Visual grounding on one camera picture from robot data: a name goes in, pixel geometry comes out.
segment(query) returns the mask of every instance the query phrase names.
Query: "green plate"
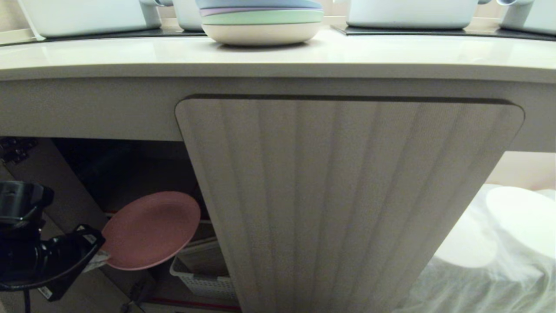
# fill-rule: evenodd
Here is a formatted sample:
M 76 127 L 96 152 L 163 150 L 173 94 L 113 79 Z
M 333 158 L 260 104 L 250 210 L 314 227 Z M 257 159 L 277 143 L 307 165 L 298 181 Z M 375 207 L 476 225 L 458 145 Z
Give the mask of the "green plate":
M 323 11 L 272 10 L 209 15 L 202 18 L 205 25 L 267 25 L 321 22 Z

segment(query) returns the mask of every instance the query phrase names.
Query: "white bowl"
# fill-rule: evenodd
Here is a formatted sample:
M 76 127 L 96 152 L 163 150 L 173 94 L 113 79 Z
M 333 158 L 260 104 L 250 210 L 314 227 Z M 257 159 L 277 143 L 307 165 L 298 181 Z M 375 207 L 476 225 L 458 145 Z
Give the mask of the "white bowl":
M 321 23 L 270 25 L 203 25 L 217 42 L 234 46 L 279 46 L 307 41 L 318 33 Z

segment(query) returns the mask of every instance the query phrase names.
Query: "pink plate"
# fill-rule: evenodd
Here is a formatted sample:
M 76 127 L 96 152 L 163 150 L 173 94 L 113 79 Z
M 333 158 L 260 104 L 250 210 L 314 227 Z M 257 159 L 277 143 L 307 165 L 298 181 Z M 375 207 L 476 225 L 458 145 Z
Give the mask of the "pink plate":
M 126 205 L 108 221 L 102 249 L 108 265 L 124 271 L 144 270 L 176 255 L 191 240 L 199 205 L 181 192 L 159 192 Z

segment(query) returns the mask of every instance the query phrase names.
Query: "white pot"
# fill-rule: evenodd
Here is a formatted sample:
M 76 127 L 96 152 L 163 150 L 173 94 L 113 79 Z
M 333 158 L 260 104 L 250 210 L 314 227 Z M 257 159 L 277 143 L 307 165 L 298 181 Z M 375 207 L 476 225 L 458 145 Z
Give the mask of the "white pot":
M 377 28 L 464 28 L 490 0 L 349 0 L 347 24 Z
M 502 28 L 556 35 L 556 0 L 498 0 L 498 4 L 508 7 Z
M 160 27 L 160 0 L 19 0 L 43 37 L 91 35 Z
M 195 0 L 173 0 L 173 3 L 181 28 L 187 31 L 202 31 L 201 15 Z

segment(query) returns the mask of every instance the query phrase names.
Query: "stacked plates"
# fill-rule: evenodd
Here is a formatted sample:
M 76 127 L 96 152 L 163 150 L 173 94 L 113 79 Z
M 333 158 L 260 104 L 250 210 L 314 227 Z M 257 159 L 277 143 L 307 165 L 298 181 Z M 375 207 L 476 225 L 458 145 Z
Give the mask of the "stacked plates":
M 197 0 L 212 39 L 236 46 L 304 42 L 319 31 L 322 5 L 313 0 Z

